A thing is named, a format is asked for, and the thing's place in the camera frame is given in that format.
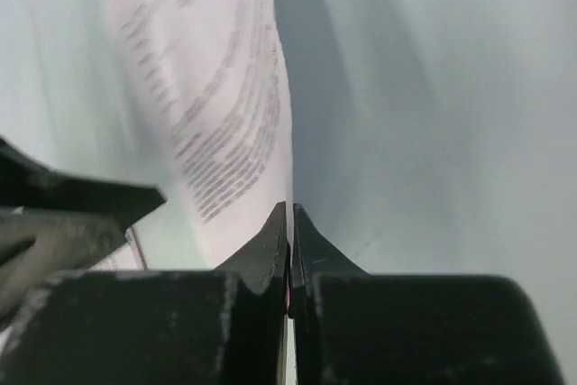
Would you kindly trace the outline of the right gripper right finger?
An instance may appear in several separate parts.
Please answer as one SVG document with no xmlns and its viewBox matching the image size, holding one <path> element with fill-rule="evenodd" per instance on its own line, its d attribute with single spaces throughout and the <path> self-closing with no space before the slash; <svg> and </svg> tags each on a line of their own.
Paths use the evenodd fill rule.
<svg viewBox="0 0 577 385">
<path fill-rule="evenodd" d="M 290 312 L 303 310 L 311 297 L 312 280 L 317 273 L 366 276 L 359 267 L 315 227 L 301 204 L 293 206 L 294 238 L 290 263 Z"/>
</svg>

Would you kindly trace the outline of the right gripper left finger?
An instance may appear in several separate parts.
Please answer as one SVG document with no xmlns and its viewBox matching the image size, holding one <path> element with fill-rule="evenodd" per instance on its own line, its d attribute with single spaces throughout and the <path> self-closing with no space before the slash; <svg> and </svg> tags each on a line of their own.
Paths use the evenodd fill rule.
<svg viewBox="0 0 577 385">
<path fill-rule="evenodd" d="M 215 271 L 235 274 L 249 295 L 285 313 L 288 259 L 287 205 L 282 201 L 272 208 L 261 230 Z"/>
</svg>

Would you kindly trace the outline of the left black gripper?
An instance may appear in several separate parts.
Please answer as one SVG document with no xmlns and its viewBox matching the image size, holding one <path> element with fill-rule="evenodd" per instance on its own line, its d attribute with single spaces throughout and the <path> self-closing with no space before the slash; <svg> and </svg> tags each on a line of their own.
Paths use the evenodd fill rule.
<svg viewBox="0 0 577 385">
<path fill-rule="evenodd" d="M 89 269 L 121 249 L 126 231 L 164 202 L 155 187 L 57 171 L 2 140 L 2 321 L 53 272 Z"/>
</svg>

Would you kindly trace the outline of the printed form sheet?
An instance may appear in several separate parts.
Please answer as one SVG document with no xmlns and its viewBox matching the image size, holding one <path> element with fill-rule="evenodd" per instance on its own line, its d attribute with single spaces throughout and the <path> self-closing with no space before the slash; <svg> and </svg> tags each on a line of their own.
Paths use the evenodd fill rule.
<svg viewBox="0 0 577 385">
<path fill-rule="evenodd" d="M 216 266 L 293 198 L 274 0 L 111 0 L 107 18 L 199 249 Z"/>
</svg>

